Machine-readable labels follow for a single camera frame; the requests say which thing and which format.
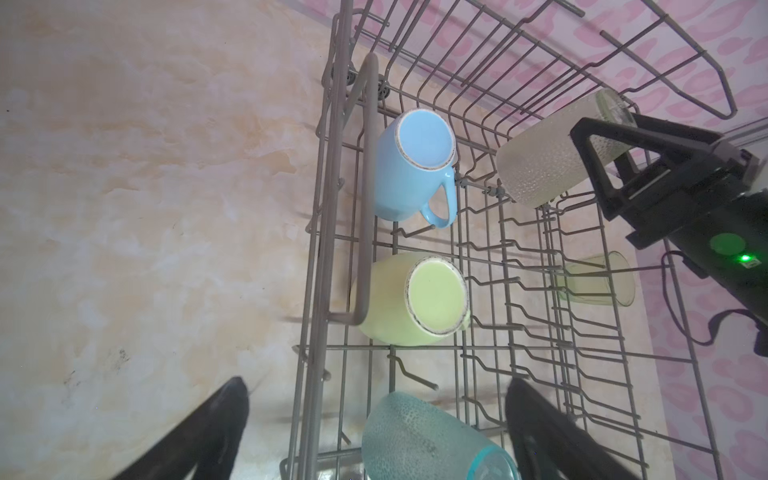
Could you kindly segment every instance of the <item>green circle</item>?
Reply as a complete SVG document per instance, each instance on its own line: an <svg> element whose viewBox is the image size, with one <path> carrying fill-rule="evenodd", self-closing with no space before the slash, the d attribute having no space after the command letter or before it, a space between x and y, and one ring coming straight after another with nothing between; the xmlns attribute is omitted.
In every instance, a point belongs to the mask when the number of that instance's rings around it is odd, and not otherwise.
<svg viewBox="0 0 768 480"><path fill-rule="evenodd" d="M746 242L735 233L719 233L710 238L710 248L720 255L736 255L744 251Z"/></svg>

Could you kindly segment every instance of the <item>light blue mug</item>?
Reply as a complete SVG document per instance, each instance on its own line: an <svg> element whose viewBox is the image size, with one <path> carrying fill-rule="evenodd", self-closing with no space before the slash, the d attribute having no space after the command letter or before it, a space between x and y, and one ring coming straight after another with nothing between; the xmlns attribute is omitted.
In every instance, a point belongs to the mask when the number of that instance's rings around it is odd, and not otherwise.
<svg viewBox="0 0 768 480"><path fill-rule="evenodd" d="M434 111L416 109L401 114L376 145L376 215L393 222L416 212L438 228L456 218L453 131ZM443 187L448 219L435 215L429 199Z"/></svg>

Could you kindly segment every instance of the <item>light green mug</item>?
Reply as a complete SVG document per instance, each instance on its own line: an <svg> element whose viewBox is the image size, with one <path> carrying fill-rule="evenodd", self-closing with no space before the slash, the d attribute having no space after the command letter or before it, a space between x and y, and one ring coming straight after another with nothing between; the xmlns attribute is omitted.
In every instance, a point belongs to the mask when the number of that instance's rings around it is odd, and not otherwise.
<svg viewBox="0 0 768 480"><path fill-rule="evenodd" d="M465 329L469 317L467 285L453 263L434 253L401 253L373 264L360 330L393 345L428 345Z"/></svg>

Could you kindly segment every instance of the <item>metal wire rack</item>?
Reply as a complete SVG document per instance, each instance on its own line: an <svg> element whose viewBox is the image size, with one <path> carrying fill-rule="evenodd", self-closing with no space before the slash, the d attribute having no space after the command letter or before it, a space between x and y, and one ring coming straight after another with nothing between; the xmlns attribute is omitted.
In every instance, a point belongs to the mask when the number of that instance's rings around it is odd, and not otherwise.
<svg viewBox="0 0 768 480"><path fill-rule="evenodd" d="M642 348L634 334L638 323L627 321L613 294L612 307L601 310L584 310L559 294L564 287L556 284L555 277L567 276L564 262L578 262L595 249L607 256L609 244L614 237L621 238L622 232L612 231L604 223L594 195L585 189L569 191L536 210L518 206L505 192L495 168L496 149L516 132L560 108L564 100L576 101L598 88L610 87L597 72L618 55L648 73L641 84L619 91L638 113L628 95L661 83L717 117L732 117L736 108L722 68L651 0L643 3L655 15L652 23L626 41L600 32L614 49L583 65L524 29L552 8L565 8L574 18L584 16L564 0L544 0L516 22L477 0L453 0L437 9L429 35L414 35L420 28L419 19L434 7L429 0L409 4L388 0L381 15L372 12L373 3L368 0L363 8L354 8L352 0L342 0L331 28L323 72L325 94L316 131L314 210L306 228L310 251L303 322L300 344L294 346L299 361L293 422L288 455L280 464L283 478L317 478L319 473L324 478L342 474L348 478L350 468L355 475L365 475L358 465L360 448L355 445L359 419L350 416L358 415L364 421L377 393L396 388L417 389L422 396L434 391L447 395L430 398L508 446L502 397L505 379L512 376L541 388L562 412L643 479L654 468L655 457L649 452L659 445L668 448L669 443L710 455L717 477L722 478L690 340L688 357L654 355L647 345ZM435 48L441 30L451 24L462 28L453 32L450 46ZM633 46L657 28L670 29L688 45L690 58L659 72L637 55ZM449 59L468 35L479 35L480 41L456 65ZM353 52L361 52L363 44L368 53L358 70ZM389 56L382 74L376 52ZM512 52L514 61L505 63L505 56ZM699 60L719 75L725 108L695 98L670 79ZM531 62L541 67L527 81L515 83L513 77ZM344 78L334 72L348 75ZM418 218L390 227L373 216L369 186L376 159L371 146L382 126L417 106L446 118L458 142L459 210L456 222L444 230L425 226ZM431 251L455 262L468 282L470 329L443 343L409 348L379 345L356 335L356 329L350 327L360 324L366 315L371 262L399 251ZM350 312L355 264L358 288ZM657 268L660 266L621 271ZM670 271L682 306L674 265ZM607 278L613 292L611 275ZM332 311L342 308L345 311ZM680 310L687 329L685 309ZM644 409L638 405L637 388L644 377L637 374L643 372L636 369L639 362L645 362L644 368L650 368L654 376L655 362L675 362L690 370L700 393L709 445L662 433L666 429L659 433L658 425L654 428L646 423Z"/></svg>

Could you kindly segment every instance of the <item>mug handle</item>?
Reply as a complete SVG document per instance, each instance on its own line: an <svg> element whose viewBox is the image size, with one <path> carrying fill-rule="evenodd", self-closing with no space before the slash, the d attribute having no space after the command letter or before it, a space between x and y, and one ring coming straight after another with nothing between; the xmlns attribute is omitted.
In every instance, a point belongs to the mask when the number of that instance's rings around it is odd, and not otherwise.
<svg viewBox="0 0 768 480"><path fill-rule="evenodd" d="M435 215L435 212L429 208L429 200L421 208L422 216L429 223L438 228L446 228L456 219L456 187L453 180L453 169L449 168L445 172L440 182L440 187L445 191L445 199L448 201L448 219Z"/></svg>

